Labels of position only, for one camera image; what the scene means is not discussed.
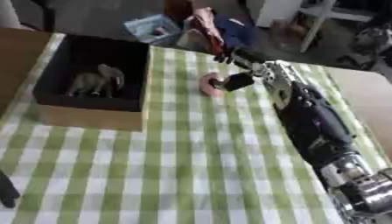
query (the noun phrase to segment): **silver metal part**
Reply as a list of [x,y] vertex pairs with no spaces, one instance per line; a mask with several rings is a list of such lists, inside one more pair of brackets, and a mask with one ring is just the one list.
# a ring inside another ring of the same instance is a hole
[[392,169],[379,171],[371,177],[363,177],[354,181],[364,202],[369,207],[369,214],[385,214],[392,212]]
[[360,155],[351,154],[323,167],[321,174],[330,187],[336,187],[360,177],[367,177],[372,171]]
[[266,61],[261,65],[252,65],[252,68],[252,74],[262,78],[278,109],[284,109],[289,104],[292,81],[306,83],[293,66],[282,60]]
[[[379,171],[349,182],[345,191],[341,186],[330,191],[333,204],[345,223],[392,223],[392,169]],[[355,195],[350,201],[348,193]]]

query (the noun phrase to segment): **white cabinet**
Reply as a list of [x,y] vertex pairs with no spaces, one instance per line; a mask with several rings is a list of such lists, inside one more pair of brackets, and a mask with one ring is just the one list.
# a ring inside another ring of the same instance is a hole
[[291,19],[303,0],[248,0],[247,7],[257,26],[270,27],[274,19]]

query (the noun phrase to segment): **toy elephant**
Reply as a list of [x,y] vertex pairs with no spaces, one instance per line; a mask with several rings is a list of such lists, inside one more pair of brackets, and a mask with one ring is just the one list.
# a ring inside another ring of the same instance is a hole
[[115,67],[101,64],[98,73],[79,73],[72,86],[66,91],[67,96],[102,95],[111,98],[113,93],[124,86],[124,74]]

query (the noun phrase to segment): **plastic bin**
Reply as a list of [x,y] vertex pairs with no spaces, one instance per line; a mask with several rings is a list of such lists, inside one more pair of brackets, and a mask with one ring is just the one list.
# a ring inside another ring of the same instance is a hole
[[[132,20],[125,22],[124,25],[139,41],[158,46],[168,46],[175,43],[181,33],[179,27],[164,15]],[[158,27],[162,27],[165,34],[154,35],[153,32]]]

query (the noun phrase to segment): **black plastic part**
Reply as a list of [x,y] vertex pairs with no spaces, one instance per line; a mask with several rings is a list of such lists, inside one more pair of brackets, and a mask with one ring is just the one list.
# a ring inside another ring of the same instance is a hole
[[8,208],[15,207],[15,200],[20,197],[11,180],[0,171],[0,202]]
[[242,67],[245,69],[251,69],[251,63],[264,63],[266,60],[270,60],[270,57],[267,57],[265,54],[261,52],[257,52],[249,47],[241,47],[235,49],[233,52],[234,63],[238,67]]
[[316,170],[358,153],[347,126],[312,86],[293,81],[289,105],[276,113],[298,153]]
[[227,80],[224,81],[223,87],[231,92],[253,85],[254,83],[255,81],[248,73],[237,73],[230,75]]
[[[149,46],[143,43],[67,35],[33,89],[38,104],[78,109],[140,112],[149,61]],[[115,98],[69,97],[64,93],[74,77],[97,72],[100,64],[117,67],[125,85]]]

